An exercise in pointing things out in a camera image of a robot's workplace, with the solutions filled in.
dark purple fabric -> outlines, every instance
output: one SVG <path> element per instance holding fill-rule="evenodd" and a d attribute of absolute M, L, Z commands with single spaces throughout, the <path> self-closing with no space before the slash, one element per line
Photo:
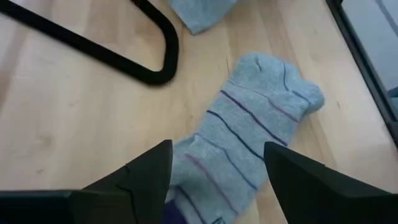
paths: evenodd
<path fill-rule="evenodd" d="M 175 206 L 174 200 L 166 203 L 161 224 L 187 224 L 180 210 Z"/>

striped sock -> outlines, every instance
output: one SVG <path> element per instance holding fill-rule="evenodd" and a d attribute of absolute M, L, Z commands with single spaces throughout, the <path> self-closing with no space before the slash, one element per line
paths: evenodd
<path fill-rule="evenodd" d="M 292 64 L 241 57 L 197 132 L 174 146 L 170 191 L 186 221 L 234 222 L 267 179 L 264 143 L 286 146 L 323 100 Z"/>

light wood surface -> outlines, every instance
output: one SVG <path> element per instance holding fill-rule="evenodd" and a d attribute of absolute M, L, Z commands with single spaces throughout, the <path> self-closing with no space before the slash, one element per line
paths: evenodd
<path fill-rule="evenodd" d="M 129 0 L 15 2 L 153 70 L 162 65 L 160 30 Z M 177 76 L 162 88 L 0 16 L 0 189 L 78 189 L 189 135 L 235 61 L 256 51 L 296 64 L 325 94 L 289 147 L 398 193 L 397 149 L 324 1 L 240 0 L 198 36 L 166 0 L 151 2 L 180 39 Z M 269 183 L 238 223 L 286 223 Z"/>

black object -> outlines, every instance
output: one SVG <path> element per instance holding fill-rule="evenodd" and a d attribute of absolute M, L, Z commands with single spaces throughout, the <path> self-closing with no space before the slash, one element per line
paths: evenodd
<path fill-rule="evenodd" d="M 166 140 L 83 190 L 0 192 L 0 223 L 158 224 L 171 165 Z"/>
<path fill-rule="evenodd" d="M 340 174 L 273 142 L 264 145 L 264 162 L 291 224 L 398 223 L 396 194 Z"/>
<path fill-rule="evenodd" d="M 173 79 L 177 70 L 178 35 L 172 23 L 148 0 L 131 1 L 159 26 L 165 37 L 166 50 L 164 65 L 158 72 L 149 70 L 138 63 L 114 53 L 113 51 L 69 31 L 62 26 L 11 2 L 10 0 L 0 0 L 0 12 L 148 85 L 161 85 L 167 83 Z"/>
<path fill-rule="evenodd" d="M 398 111 L 392 104 L 388 92 L 384 88 L 377 71 L 372 66 L 372 63 L 370 63 L 370 59 L 366 55 L 362 44 L 344 13 L 341 6 L 343 0 L 326 0 L 326 2 L 329 5 L 329 9 L 340 28 L 341 34 L 343 34 L 347 46 L 362 73 L 377 107 L 379 108 L 384 122 L 386 123 L 396 146 L 398 146 Z"/>

